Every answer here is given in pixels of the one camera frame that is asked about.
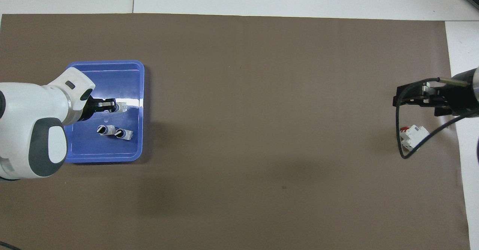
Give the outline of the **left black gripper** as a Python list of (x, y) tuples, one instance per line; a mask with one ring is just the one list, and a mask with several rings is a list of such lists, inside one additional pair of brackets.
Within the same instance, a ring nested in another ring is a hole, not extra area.
[(86, 100), (85, 106), (82, 110), (82, 114), (77, 120), (78, 122), (89, 120), (94, 113), (96, 113), (96, 109), (98, 108), (98, 112), (107, 111), (109, 113), (116, 112), (116, 101), (114, 98), (107, 98), (107, 99), (97, 99), (93, 98), (91, 95)]

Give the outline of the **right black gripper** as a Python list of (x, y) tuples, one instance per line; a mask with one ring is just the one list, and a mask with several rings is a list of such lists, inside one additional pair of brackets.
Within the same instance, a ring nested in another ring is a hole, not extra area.
[(395, 115), (400, 115), (400, 107), (405, 105), (434, 108), (434, 116), (478, 116), (478, 98), (473, 81), (453, 80), (449, 91), (449, 105), (443, 100), (430, 99), (440, 95), (448, 85), (438, 82), (421, 82), (414, 84), (404, 95), (404, 99), (393, 98)]

